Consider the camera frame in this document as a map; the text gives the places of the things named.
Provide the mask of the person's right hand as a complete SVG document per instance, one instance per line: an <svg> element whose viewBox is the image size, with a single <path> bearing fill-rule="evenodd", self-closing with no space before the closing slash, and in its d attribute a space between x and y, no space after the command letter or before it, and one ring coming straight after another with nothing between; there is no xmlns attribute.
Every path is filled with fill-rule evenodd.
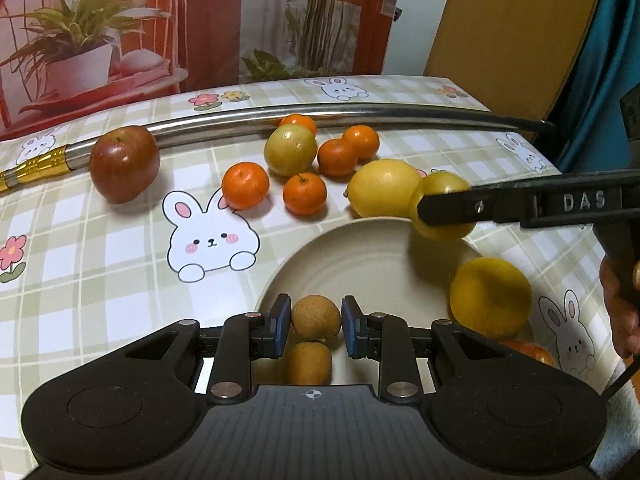
<svg viewBox="0 0 640 480"><path fill-rule="evenodd" d="M600 264L600 282L616 353L623 359L638 356L639 310L620 296L620 281L616 278L608 257L604 257Z"/></svg>

